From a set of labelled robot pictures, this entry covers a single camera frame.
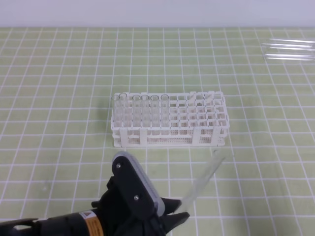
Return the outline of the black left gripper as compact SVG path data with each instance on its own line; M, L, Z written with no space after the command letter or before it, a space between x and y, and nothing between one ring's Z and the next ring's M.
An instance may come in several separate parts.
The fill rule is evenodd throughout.
M166 215L158 216L154 201L139 180L122 183L112 176L107 191L99 201L92 202L92 207L107 236L165 236L185 223L190 214L171 214L182 205L179 199L162 201Z

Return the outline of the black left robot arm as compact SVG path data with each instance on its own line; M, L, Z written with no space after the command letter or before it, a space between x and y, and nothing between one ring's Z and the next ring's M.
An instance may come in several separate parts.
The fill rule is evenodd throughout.
M188 212L175 213L180 200L163 198L162 216L154 211L140 220L121 194L115 177L107 183L107 191L99 201L92 202L92 209L45 220L18 219L0 224L2 236L165 236L185 223Z

